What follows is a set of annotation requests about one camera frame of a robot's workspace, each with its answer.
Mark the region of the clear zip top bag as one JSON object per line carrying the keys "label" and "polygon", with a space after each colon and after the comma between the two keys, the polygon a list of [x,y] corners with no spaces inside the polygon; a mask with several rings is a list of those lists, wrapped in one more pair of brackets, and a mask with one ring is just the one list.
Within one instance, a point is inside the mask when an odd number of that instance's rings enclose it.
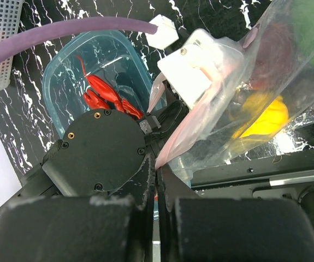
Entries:
{"label": "clear zip top bag", "polygon": [[272,1],[239,41],[196,29],[157,65],[150,107],[166,81],[189,112],[156,167],[198,171],[225,163],[314,104],[314,1]]}

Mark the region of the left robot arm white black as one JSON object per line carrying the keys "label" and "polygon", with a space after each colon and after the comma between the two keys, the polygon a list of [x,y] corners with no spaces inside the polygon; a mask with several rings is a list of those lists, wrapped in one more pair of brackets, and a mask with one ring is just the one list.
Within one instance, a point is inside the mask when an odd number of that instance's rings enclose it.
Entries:
{"label": "left robot arm white black", "polygon": [[146,209],[153,201],[167,205],[169,165],[155,169],[168,137],[188,114],[185,103],[167,90],[166,107],[141,118],[116,109],[80,115],[23,179],[21,189],[0,207],[3,214],[22,204],[39,204],[38,212],[84,213],[93,200],[123,201]]}

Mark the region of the red fake lobster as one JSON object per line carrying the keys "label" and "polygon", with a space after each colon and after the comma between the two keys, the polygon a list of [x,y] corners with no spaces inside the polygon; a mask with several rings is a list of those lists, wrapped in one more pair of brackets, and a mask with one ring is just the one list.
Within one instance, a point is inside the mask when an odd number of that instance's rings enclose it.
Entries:
{"label": "red fake lobster", "polygon": [[87,74],[84,61],[80,56],[79,59],[85,79],[91,86],[90,90],[84,93],[84,101],[90,109],[110,110],[111,107],[107,102],[113,103],[116,110],[128,115],[132,115],[137,119],[143,117],[143,113],[133,106],[127,99],[122,98],[109,84],[94,74]]}

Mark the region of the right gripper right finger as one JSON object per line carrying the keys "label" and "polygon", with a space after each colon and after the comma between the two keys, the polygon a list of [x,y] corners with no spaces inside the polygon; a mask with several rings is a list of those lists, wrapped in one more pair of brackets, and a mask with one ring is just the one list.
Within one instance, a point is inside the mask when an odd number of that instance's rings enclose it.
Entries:
{"label": "right gripper right finger", "polygon": [[201,198],[157,170],[162,261],[314,261],[314,230],[290,200]]}

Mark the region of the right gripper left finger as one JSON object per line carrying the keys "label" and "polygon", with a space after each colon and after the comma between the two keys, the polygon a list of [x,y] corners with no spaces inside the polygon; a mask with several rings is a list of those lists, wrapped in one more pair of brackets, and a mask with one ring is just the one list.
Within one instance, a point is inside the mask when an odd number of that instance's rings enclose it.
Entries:
{"label": "right gripper left finger", "polygon": [[0,261],[151,261],[155,159],[111,196],[37,197],[0,215]]}

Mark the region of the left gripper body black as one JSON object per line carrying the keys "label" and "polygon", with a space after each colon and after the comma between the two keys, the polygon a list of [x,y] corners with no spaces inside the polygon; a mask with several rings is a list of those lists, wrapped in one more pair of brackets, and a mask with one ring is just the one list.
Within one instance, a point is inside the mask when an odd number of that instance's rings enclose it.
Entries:
{"label": "left gripper body black", "polygon": [[162,147],[172,133],[189,113],[189,108],[180,99],[179,95],[172,91],[169,82],[164,81],[167,105],[166,107],[146,113],[139,120],[141,130],[144,132],[146,152],[159,155]]}

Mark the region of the yellow fake fruit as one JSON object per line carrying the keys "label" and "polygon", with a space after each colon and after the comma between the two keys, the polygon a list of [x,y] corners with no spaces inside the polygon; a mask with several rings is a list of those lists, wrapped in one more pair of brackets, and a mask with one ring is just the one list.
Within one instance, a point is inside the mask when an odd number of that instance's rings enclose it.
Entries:
{"label": "yellow fake fruit", "polygon": [[[243,109],[249,113],[255,113],[254,103],[264,105],[268,98],[264,93],[251,94],[243,104]],[[232,138],[245,138],[250,135],[273,135],[282,129],[289,120],[287,105],[283,102],[283,96],[278,95],[260,116],[248,127],[245,125],[234,132]]]}

